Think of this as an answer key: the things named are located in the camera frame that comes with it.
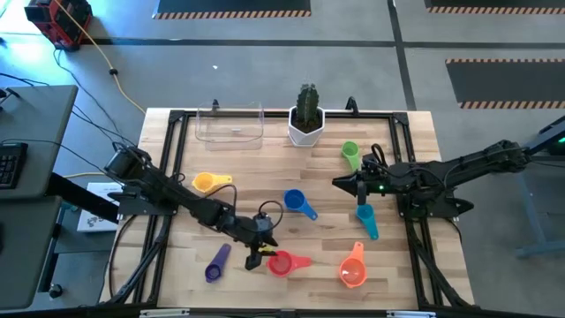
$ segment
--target concrete floor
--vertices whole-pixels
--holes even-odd
[[[25,21],[21,10],[24,2],[12,0],[0,18],[0,36],[7,41],[0,47],[0,72],[50,84],[73,84],[53,61],[52,46],[34,35],[37,30]],[[406,42],[536,42],[547,47],[565,43],[563,15],[430,14],[423,0],[395,2]],[[231,104],[261,101],[266,108],[289,107],[300,84],[311,81],[320,90],[322,106],[329,109],[342,108],[353,95],[364,110],[406,110],[396,48],[385,43],[395,39],[387,0],[312,0],[313,16],[307,19],[225,20],[152,20],[155,0],[124,0],[124,4],[110,8],[111,3],[92,2],[94,37],[257,41],[257,45],[249,46],[102,46],[120,71],[124,90],[143,107],[195,107],[214,98]],[[315,42],[268,46],[264,40]],[[443,49],[406,49],[405,55],[416,107],[433,113],[445,159],[501,139],[525,142],[540,127],[565,114],[563,110],[460,110],[444,64],[446,58],[462,57],[564,57],[565,50],[450,49],[447,44]],[[63,54],[62,61],[108,110],[120,131],[136,140],[143,117],[117,92],[94,47],[83,46],[76,53]],[[18,84],[0,78],[0,87]],[[82,91],[76,103],[98,124],[110,128],[109,121]],[[64,144],[100,166],[113,153],[103,135],[74,117]],[[60,174],[87,170],[91,169],[64,151],[57,158],[56,171]],[[564,175],[558,169],[549,173]],[[529,178],[543,180],[535,172]],[[95,180],[103,178],[74,181],[85,185]],[[473,211],[461,217],[460,227],[477,304],[488,309],[563,316],[565,254],[527,260],[514,256],[515,248],[533,242],[514,176],[484,177],[461,186],[457,194],[476,204]],[[557,217],[554,221],[558,229],[565,229],[561,226],[564,219]],[[94,304],[100,290],[87,282],[100,286],[108,257],[104,251],[110,249],[107,238],[99,240],[99,252],[86,253],[87,257],[75,254],[57,265],[55,280],[78,292],[52,302],[38,298],[31,308]],[[84,271],[69,274],[65,270],[79,263],[76,266],[84,267]]]

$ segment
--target floor mat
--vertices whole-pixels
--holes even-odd
[[[310,17],[310,0],[160,0],[153,19]]]
[[[425,0],[431,13],[564,14],[563,0]]]
[[[562,58],[450,58],[446,66],[462,109],[565,109]]]

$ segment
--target wooden tabletop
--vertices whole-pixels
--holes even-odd
[[[149,109],[139,147],[153,163],[160,162],[169,117],[168,109]],[[439,160],[440,152],[430,112],[409,112],[412,140],[418,161]],[[189,189],[194,176],[202,171],[230,174],[237,186],[237,213],[253,216],[263,201],[283,202],[284,190],[298,188],[305,193],[319,217],[287,211],[274,237],[278,249],[309,256],[313,264],[298,269],[286,278],[271,275],[263,264],[244,269],[249,250],[227,236],[199,226],[185,209],[173,219],[163,269],[159,307],[231,307],[231,308],[310,308],[310,309],[410,309],[416,308],[406,230],[396,211],[394,195],[371,195],[368,203],[375,210],[380,237],[370,240],[364,226],[355,217],[356,199],[331,185],[331,178],[349,173],[341,157],[341,145],[354,140],[361,154],[371,144],[382,145],[387,161],[393,163],[388,122],[379,119],[327,119],[326,128],[314,148],[294,148],[287,136],[286,118],[265,118],[263,146],[259,150],[207,151],[195,138],[195,125],[189,133],[181,172]],[[177,144],[173,139],[169,162]],[[232,192],[226,189],[215,197],[227,202]],[[274,220],[275,208],[265,209]],[[114,290],[130,276],[139,262],[148,217],[139,216],[127,229],[116,252],[113,266]],[[430,219],[433,249],[438,267],[463,299],[473,303],[463,251],[455,229],[439,219]],[[365,245],[368,278],[355,289],[348,289],[338,278],[338,267],[353,244]],[[232,246],[223,277],[208,284],[204,269],[223,243]],[[148,294],[153,266],[146,280]],[[432,298],[429,276],[423,271],[426,295]],[[109,298],[104,286],[101,300]]]

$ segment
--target black keyboard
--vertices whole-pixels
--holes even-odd
[[[18,185],[21,169],[26,161],[27,144],[0,145],[0,190],[13,189]]]

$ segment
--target white hexagonal pot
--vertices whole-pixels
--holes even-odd
[[[321,111],[321,127],[316,129],[313,132],[303,133],[298,128],[292,125],[292,111],[296,109],[296,106],[292,107],[289,110],[289,138],[292,141],[294,147],[300,148],[311,148],[314,147],[318,139],[320,138],[321,134],[324,131],[324,127],[326,126],[326,113],[323,109],[318,107],[318,111]]]

